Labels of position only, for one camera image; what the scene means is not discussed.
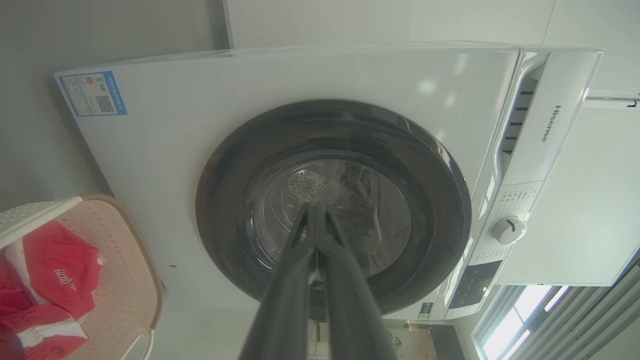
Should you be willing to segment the white front-load washing machine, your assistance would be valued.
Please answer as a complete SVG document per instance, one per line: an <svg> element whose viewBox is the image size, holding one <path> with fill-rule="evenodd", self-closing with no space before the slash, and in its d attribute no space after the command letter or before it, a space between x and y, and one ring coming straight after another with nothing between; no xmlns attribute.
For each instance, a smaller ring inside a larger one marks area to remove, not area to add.
<svg viewBox="0 0 640 360"><path fill-rule="evenodd" d="M196 219L201 175L233 131L272 109L312 100L371 104L430 133L460 168L471 196L471 228L457 264L417 303L384 314L428 321L480 309L514 244L490 231L514 215L527 223L546 180L500 185L492 154L522 49L452 43L247 48L162 55L59 71L112 71L128 115L75 117L109 188L129 210L158 261L169 298L185 307L254 312L217 267ZM501 261L480 303L450 309L466 267Z"/></svg>

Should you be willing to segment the blue energy label sticker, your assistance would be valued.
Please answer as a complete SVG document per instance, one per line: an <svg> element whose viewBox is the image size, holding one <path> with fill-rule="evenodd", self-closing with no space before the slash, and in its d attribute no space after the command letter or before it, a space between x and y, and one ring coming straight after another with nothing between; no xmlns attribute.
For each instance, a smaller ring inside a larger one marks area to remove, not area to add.
<svg viewBox="0 0 640 360"><path fill-rule="evenodd" d="M128 115L112 71L57 74L55 79L74 117Z"/></svg>

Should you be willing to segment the white washer control knob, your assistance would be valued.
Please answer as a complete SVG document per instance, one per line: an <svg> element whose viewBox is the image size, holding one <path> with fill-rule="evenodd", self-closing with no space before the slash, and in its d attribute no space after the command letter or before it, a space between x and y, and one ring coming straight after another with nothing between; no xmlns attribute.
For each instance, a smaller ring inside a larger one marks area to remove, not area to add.
<svg viewBox="0 0 640 360"><path fill-rule="evenodd" d="M490 230L490 235L503 246L518 242L527 231L526 224L515 215L506 216L496 222Z"/></svg>

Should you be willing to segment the white detergent drawer front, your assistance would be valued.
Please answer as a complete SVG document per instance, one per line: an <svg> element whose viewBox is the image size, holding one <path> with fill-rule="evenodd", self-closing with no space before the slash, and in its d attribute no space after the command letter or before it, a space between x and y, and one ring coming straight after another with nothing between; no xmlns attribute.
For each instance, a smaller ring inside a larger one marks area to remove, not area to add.
<svg viewBox="0 0 640 360"><path fill-rule="evenodd" d="M601 60L590 48L519 51L491 156L499 185L548 178Z"/></svg>

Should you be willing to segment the bright window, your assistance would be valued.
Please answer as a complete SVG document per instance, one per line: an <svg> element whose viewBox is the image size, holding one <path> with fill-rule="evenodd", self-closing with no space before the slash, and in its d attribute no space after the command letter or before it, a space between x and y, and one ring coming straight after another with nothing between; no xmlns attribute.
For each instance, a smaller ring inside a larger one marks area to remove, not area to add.
<svg viewBox="0 0 640 360"><path fill-rule="evenodd" d="M479 360L511 360L569 290L569 285L506 286L471 335Z"/></svg>

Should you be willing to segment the red and white garment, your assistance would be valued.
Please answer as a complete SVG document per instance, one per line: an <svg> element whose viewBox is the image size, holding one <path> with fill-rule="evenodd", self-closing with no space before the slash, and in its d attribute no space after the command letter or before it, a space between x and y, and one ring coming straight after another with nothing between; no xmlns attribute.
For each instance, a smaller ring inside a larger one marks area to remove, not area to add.
<svg viewBox="0 0 640 360"><path fill-rule="evenodd" d="M89 339L96 247L50 221L0 249L0 360L61 360Z"/></svg>

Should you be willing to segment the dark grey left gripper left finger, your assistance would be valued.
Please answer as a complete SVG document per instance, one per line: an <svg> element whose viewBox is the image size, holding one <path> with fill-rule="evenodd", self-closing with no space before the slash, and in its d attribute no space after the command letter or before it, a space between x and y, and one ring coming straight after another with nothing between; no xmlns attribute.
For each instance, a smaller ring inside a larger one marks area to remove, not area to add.
<svg viewBox="0 0 640 360"><path fill-rule="evenodd" d="M307 360L315 203L299 210L238 360Z"/></svg>

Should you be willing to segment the cream perforated laundry basket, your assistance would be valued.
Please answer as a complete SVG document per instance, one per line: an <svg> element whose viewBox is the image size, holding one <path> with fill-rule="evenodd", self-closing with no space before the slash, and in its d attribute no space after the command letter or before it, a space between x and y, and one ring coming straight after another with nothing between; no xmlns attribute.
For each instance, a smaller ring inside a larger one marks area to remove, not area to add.
<svg viewBox="0 0 640 360"><path fill-rule="evenodd" d="M163 285L134 222L106 194L25 203L0 212L0 249L50 221L98 248L94 309L80 320L88 340L62 360L149 360L163 310Z"/></svg>

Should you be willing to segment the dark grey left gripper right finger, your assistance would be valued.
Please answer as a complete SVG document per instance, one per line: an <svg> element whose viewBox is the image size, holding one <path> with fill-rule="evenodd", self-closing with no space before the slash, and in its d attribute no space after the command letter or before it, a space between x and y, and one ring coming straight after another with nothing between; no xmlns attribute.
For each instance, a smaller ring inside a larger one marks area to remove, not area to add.
<svg viewBox="0 0 640 360"><path fill-rule="evenodd" d="M315 205L318 273L324 281L330 360L398 360L393 340L336 215Z"/></svg>

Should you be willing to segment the black washer display panel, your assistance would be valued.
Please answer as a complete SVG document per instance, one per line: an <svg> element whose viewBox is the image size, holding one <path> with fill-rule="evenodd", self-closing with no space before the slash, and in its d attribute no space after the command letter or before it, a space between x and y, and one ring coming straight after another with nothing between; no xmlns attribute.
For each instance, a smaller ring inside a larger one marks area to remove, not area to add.
<svg viewBox="0 0 640 360"><path fill-rule="evenodd" d="M501 264L502 261L498 260L485 264L467 266L455 290L449 308L457 309L478 305L487 289L489 289L490 283L498 273Z"/></svg>

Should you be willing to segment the dark round washer door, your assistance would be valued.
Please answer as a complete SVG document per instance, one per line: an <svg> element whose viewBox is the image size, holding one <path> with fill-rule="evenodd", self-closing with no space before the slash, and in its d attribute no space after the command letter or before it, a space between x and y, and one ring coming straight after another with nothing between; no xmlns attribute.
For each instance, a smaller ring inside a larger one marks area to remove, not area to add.
<svg viewBox="0 0 640 360"><path fill-rule="evenodd" d="M466 180L429 132L397 112L315 99L234 130L199 179L196 223L217 268L258 301L306 204L335 216L384 315L439 287L469 240Z"/></svg>

